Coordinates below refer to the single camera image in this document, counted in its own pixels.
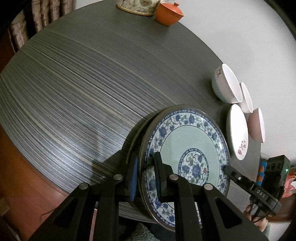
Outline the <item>person's hand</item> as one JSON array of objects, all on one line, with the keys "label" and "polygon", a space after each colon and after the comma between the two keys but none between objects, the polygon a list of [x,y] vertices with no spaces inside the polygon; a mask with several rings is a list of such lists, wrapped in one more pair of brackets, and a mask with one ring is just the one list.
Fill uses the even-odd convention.
[{"label": "person's hand", "polygon": [[249,219],[250,221],[253,222],[253,224],[261,231],[264,232],[267,228],[268,225],[268,220],[266,218],[263,217],[255,217],[252,218],[250,215],[252,208],[251,205],[248,205],[245,209],[245,211],[243,212],[244,216]]}]

